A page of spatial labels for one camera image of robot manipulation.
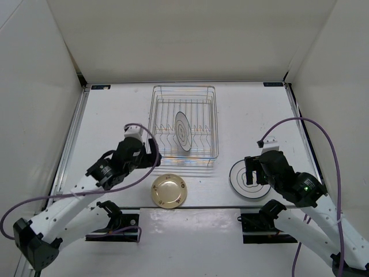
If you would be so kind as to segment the white plate teal rim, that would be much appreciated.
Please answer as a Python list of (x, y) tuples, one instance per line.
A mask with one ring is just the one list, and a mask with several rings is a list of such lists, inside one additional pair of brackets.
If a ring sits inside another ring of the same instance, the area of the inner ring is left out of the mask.
[(230, 169), (229, 183), (233, 190), (246, 199), (261, 199), (271, 190), (270, 185), (260, 185), (257, 183), (256, 172), (253, 171), (253, 183), (247, 184), (246, 165), (244, 160), (239, 160)]

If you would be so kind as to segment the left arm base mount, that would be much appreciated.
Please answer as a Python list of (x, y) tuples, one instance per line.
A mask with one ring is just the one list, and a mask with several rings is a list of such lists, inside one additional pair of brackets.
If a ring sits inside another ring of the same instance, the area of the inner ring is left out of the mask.
[(107, 226), (85, 236), (89, 242), (135, 242), (139, 243), (142, 228), (139, 214), (127, 214), (112, 201), (97, 202), (96, 205), (107, 212)]

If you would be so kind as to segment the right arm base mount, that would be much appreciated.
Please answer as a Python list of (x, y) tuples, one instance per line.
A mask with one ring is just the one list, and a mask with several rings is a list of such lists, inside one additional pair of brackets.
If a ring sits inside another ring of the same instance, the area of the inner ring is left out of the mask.
[(261, 208), (241, 208), (237, 217), (241, 224), (244, 244), (294, 244), (297, 240), (274, 225), (277, 215), (286, 206), (270, 200)]

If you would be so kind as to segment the beige patterned plate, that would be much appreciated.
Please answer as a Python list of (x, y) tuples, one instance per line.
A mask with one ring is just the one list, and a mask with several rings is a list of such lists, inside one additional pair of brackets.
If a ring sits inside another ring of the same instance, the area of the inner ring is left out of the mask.
[(157, 177), (151, 187), (153, 202), (160, 208), (174, 209), (187, 198), (187, 184), (176, 174), (163, 174)]

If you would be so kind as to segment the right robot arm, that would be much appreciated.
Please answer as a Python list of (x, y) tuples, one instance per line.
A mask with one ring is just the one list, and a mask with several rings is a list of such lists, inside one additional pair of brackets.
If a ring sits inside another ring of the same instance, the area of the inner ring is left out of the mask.
[(277, 200), (259, 210), (259, 225), (289, 234), (318, 255), (335, 276), (368, 276), (368, 241), (344, 218), (327, 189), (313, 175), (295, 172), (283, 152), (271, 150), (244, 159), (247, 184), (270, 185), (317, 225), (313, 228)]

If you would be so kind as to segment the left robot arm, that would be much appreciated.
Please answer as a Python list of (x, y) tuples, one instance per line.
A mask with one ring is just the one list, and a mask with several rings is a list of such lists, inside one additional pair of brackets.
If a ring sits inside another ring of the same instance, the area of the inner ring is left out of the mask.
[(101, 202), (101, 194), (135, 169), (159, 166), (161, 155), (155, 139), (148, 140), (150, 153), (138, 138), (127, 137), (116, 150), (98, 159), (71, 190), (30, 220), (23, 218), (13, 225), (15, 244), (36, 272), (48, 267), (59, 252), (72, 242), (96, 230), (117, 231), (123, 213), (112, 201)]

